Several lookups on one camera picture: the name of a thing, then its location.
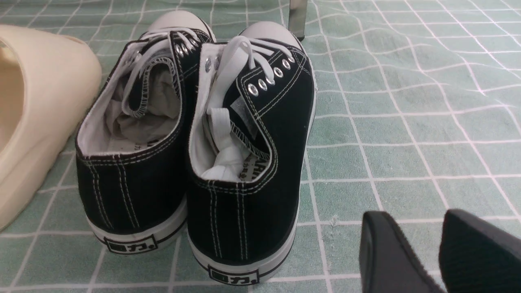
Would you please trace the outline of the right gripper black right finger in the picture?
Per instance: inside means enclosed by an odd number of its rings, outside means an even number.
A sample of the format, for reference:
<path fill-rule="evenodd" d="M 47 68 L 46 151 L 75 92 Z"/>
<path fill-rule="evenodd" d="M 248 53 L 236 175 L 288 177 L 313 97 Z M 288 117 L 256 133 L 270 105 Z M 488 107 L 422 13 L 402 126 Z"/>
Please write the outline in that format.
<path fill-rule="evenodd" d="M 449 293 L 519 293 L 521 241 L 453 208 L 444 216 L 439 267 Z"/>

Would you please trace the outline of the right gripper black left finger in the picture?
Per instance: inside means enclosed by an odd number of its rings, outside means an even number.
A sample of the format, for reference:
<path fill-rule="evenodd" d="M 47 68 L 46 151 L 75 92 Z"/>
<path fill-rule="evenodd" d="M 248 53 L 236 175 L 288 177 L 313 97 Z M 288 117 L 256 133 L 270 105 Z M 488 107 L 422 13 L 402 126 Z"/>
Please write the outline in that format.
<path fill-rule="evenodd" d="M 385 211 L 363 214 L 359 250 L 363 293 L 443 293 L 398 223 Z"/>

